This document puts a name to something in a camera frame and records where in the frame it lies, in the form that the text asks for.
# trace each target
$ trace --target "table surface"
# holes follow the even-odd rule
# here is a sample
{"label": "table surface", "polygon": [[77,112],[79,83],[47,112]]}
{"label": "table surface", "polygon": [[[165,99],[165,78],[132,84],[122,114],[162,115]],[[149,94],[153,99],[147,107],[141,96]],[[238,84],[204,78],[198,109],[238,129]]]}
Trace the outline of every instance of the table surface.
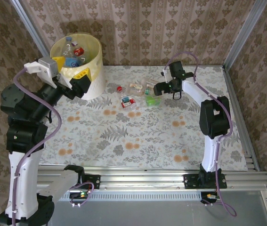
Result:
{"label": "table surface", "polygon": [[[200,107],[183,93],[161,96],[158,107],[121,108],[118,86],[140,82],[143,77],[164,81],[162,66],[105,66],[107,87],[93,100],[62,97],[56,109],[62,117],[60,131],[46,143],[44,164],[76,164],[101,167],[146,167],[197,170],[203,158],[204,136],[199,128]],[[185,66],[194,72],[194,66]],[[200,66],[197,80],[217,96],[227,96],[221,66]],[[134,99],[140,103],[144,97]],[[223,170],[247,170],[244,151],[231,109],[234,131],[222,140],[220,165]],[[57,118],[48,134],[57,126]]]}

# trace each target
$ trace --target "purple cable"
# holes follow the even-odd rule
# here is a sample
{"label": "purple cable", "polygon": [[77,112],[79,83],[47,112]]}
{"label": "purple cable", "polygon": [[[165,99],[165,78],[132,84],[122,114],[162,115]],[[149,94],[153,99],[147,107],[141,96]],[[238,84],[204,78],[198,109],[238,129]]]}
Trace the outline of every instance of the purple cable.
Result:
{"label": "purple cable", "polygon": [[25,94],[27,94],[28,96],[30,96],[31,98],[37,100],[38,102],[40,102],[41,104],[45,105],[48,109],[50,109],[53,113],[55,113],[56,117],[58,118],[58,126],[56,127],[56,129],[50,134],[48,135],[45,139],[43,139],[42,141],[40,141],[38,144],[36,144],[34,147],[32,147],[23,157],[22,159],[19,161],[19,164],[16,167],[15,170],[15,179],[13,182],[13,192],[12,192],[12,224],[13,226],[16,226],[16,213],[14,212],[16,210],[16,191],[17,191],[17,182],[18,182],[18,177],[19,177],[19,171],[25,161],[25,159],[32,154],[40,145],[44,144],[46,141],[48,141],[49,139],[51,139],[60,129],[61,124],[62,124],[62,120],[61,120],[61,116],[58,113],[58,111],[52,107],[49,103],[47,103],[46,101],[42,100],[41,98],[37,97],[36,95],[34,95],[32,92],[28,91],[25,87],[23,87],[17,80],[18,78],[24,74],[26,72],[26,68],[22,69],[20,72],[18,72],[15,77],[13,78],[13,82],[15,83],[15,85],[21,90],[23,91]]}
{"label": "purple cable", "polygon": [[[234,210],[233,207],[231,207],[230,205],[224,203],[223,201],[223,198],[222,198],[222,195],[221,195],[221,192],[220,192],[220,187],[219,187],[219,182],[218,182],[218,155],[219,155],[219,146],[220,146],[220,141],[222,138],[226,138],[226,137],[229,137],[232,135],[233,133],[233,123],[232,123],[232,120],[231,120],[231,116],[228,112],[228,110],[226,109],[226,107],[219,101],[217,100],[213,95],[211,95],[205,88],[203,88],[197,81],[196,81],[196,71],[197,71],[197,68],[198,68],[198,64],[199,64],[199,61],[198,61],[198,58],[197,56],[195,56],[195,54],[193,53],[190,53],[190,52],[186,52],[186,51],[182,51],[182,52],[179,52],[177,53],[176,55],[174,55],[173,57],[170,58],[170,60],[168,61],[168,63],[166,64],[166,66],[164,67],[164,70],[166,70],[166,68],[169,66],[169,64],[172,62],[172,60],[176,57],[178,57],[179,55],[183,54],[183,53],[186,53],[188,55],[192,55],[195,60],[196,60],[196,67],[195,67],[195,71],[194,71],[194,83],[196,84],[196,86],[198,88],[200,88],[206,95],[208,95],[210,98],[212,98],[213,100],[215,100],[221,107],[222,109],[224,110],[224,112],[226,113],[227,115],[227,119],[228,119],[228,122],[229,122],[229,127],[230,127],[230,130],[229,130],[229,133],[226,134],[226,135],[223,135],[223,136],[220,136],[217,140],[217,146],[216,146],[216,169],[215,169],[215,177],[216,177],[216,186],[217,186],[217,193],[220,197],[220,202],[218,203],[215,203],[217,205],[223,205],[223,207],[225,208],[225,210],[233,217],[237,217],[237,212]],[[234,211],[234,214],[232,214],[228,208],[231,208],[233,211]]]}
{"label": "purple cable", "polygon": [[79,184],[79,185],[72,186],[70,189],[76,189],[76,188],[81,187],[81,186],[83,186],[83,185],[91,185],[91,191],[90,191],[90,193],[88,194],[87,198],[86,198],[83,202],[80,203],[80,206],[84,205],[84,204],[87,202],[87,200],[90,198],[91,194],[93,193],[93,191],[94,191],[94,189],[95,189],[95,185],[94,185],[94,183],[89,182],[89,181],[88,181],[88,182],[84,182],[84,183]]}

